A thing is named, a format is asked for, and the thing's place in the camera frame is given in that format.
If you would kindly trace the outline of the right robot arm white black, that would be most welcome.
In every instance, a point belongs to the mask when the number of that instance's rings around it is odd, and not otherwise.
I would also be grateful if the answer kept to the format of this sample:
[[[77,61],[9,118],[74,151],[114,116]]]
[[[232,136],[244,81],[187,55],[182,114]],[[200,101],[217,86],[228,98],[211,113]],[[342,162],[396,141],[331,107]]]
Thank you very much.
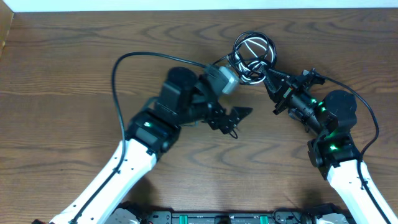
[[[307,143],[312,166],[344,201],[356,223],[397,223],[392,211],[373,182],[364,153],[377,140],[374,136],[362,150],[358,150],[351,136],[357,123],[357,101],[362,97],[352,88],[339,83],[318,100],[310,94],[313,85],[322,85],[328,77],[316,70],[291,75],[274,68],[263,68],[264,85],[275,103],[274,114],[288,111],[291,118],[315,133]]]

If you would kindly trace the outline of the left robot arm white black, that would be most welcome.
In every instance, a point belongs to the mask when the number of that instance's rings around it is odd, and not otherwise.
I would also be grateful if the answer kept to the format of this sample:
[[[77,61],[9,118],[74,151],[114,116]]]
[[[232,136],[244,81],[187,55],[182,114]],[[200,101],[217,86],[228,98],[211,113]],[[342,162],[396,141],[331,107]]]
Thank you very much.
[[[226,67],[208,66],[197,76],[184,67],[168,71],[154,108],[148,106],[129,122],[112,158],[87,188],[51,223],[105,223],[131,188],[154,168],[178,140],[184,124],[204,121],[223,134],[233,132],[252,108],[220,105],[239,83]]]

